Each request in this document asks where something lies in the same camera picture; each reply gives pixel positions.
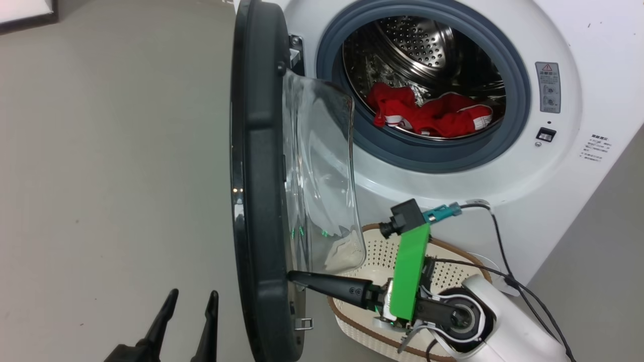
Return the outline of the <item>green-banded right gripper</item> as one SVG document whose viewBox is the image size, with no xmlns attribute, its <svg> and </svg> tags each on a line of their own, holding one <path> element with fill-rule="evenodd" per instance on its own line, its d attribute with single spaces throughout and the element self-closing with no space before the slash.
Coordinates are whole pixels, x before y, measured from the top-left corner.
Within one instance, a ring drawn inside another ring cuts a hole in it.
<svg viewBox="0 0 644 362">
<path fill-rule="evenodd" d="M 381 316 L 373 319 L 373 325 L 395 330 L 398 319 L 411 321 L 413 318 L 430 234 L 429 224 L 419 225 L 401 234 L 393 280 L 386 286 L 378 286 L 373 281 L 361 278 L 296 270 L 289 271 L 287 278 L 297 286 L 364 310 L 377 311 Z"/>
</svg>

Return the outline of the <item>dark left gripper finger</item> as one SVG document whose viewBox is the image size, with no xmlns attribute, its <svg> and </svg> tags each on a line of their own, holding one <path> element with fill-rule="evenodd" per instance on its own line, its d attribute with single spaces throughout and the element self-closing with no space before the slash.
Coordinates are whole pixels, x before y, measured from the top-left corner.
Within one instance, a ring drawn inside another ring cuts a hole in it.
<svg viewBox="0 0 644 362">
<path fill-rule="evenodd" d="M 218 306 L 219 294 L 212 291 L 205 309 L 205 324 L 195 355 L 191 362 L 216 361 L 218 353 Z"/>
<path fill-rule="evenodd" d="M 178 298 L 179 289 L 172 289 L 145 337 L 136 343 L 139 352 L 136 361 L 159 361 L 167 325 L 173 317 Z"/>
</svg>

